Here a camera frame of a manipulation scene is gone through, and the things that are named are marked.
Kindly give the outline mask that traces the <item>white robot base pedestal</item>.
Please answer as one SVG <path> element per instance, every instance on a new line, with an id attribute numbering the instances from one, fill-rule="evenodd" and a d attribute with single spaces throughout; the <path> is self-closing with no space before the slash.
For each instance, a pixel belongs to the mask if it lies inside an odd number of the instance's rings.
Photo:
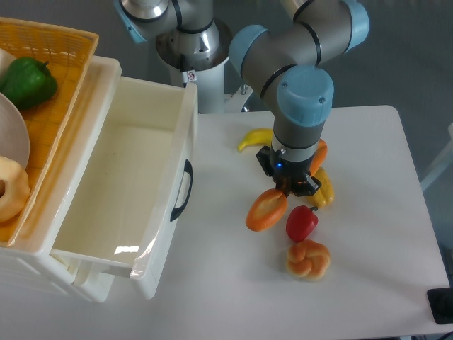
<path id="1" fill-rule="evenodd" d="M 244 111 L 253 93 L 246 84 L 233 93 L 225 91 L 225 64 L 229 61 L 231 39 L 228 26 L 217 18 L 199 33 L 175 29 L 156 38 L 156 51 L 168 67 L 171 84 L 185 86 L 192 82 L 197 86 L 200 113 Z"/>

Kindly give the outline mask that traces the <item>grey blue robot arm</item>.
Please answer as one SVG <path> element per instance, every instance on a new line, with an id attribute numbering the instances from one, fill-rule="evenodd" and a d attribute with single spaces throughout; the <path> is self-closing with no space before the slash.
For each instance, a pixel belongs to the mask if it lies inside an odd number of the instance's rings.
<path id="1" fill-rule="evenodd" d="M 116 1 L 136 43 L 156 51 L 176 86 L 194 83 L 201 110 L 226 108 L 230 63 L 274 116 L 269 146 L 257 158 L 284 194 L 311 196 L 321 187 L 314 155 L 331 112 L 334 86 L 321 65 L 363 43 L 369 16 L 358 1 L 284 1 L 292 26 L 274 35 L 261 25 L 232 34 L 211 1 Z"/>

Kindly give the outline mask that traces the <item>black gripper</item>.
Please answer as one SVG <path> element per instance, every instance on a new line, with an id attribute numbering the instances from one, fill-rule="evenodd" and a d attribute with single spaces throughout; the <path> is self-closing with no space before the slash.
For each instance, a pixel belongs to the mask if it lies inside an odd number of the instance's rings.
<path id="1" fill-rule="evenodd" d="M 288 196 L 312 196 L 321 187 L 321 182 L 310 174 L 311 156 L 303 161 L 290 161 L 284 152 L 264 146 L 256 154 L 264 173 L 275 182 L 275 188 Z"/>

